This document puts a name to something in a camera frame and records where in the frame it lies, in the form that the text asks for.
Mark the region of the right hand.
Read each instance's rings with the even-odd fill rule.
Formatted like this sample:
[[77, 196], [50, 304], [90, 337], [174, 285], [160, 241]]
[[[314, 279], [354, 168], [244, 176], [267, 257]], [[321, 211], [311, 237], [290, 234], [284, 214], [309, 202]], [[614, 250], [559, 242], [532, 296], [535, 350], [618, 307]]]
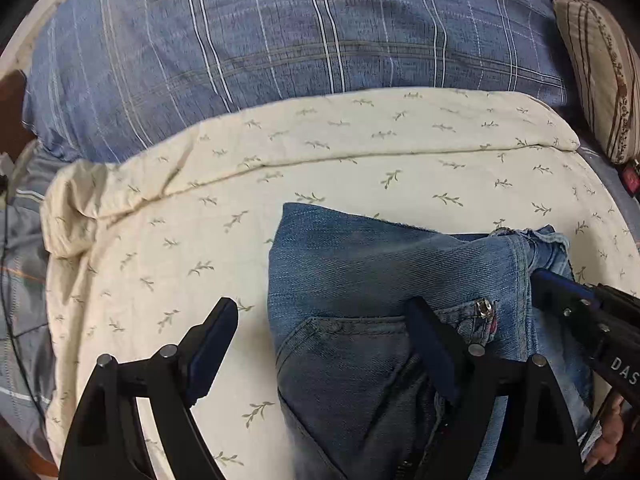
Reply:
[[601, 437], [593, 445], [585, 462], [585, 472], [593, 467], [603, 464], [608, 465], [614, 460], [617, 445], [623, 437], [624, 422], [622, 419], [622, 404], [624, 398], [611, 391], [608, 400], [604, 404], [603, 416], [600, 419], [602, 426]]

